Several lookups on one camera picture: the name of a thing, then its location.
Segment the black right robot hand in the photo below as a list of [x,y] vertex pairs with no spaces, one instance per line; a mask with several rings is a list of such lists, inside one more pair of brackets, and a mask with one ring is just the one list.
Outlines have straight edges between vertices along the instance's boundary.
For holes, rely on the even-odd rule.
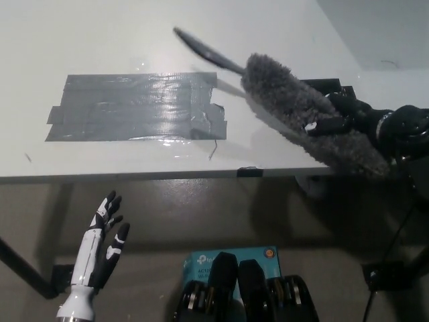
[[379,122],[392,113],[388,109],[373,109],[368,103],[338,93],[330,93],[326,97],[333,104],[335,110],[339,112],[339,116],[327,117],[309,123],[304,127],[309,136],[346,134],[354,129],[375,139]]

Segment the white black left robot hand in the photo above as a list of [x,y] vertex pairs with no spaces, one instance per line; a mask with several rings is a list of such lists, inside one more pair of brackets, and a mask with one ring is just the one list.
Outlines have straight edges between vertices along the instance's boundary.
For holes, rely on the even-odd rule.
[[129,234],[130,224],[123,223],[115,234],[104,255],[100,250],[108,232],[123,216],[114,214],[119,210],[122,198],[111,191],[96,210],[85,231],[72,274],[71,286],[85,286],[99,290],[104,288],[114,271]]

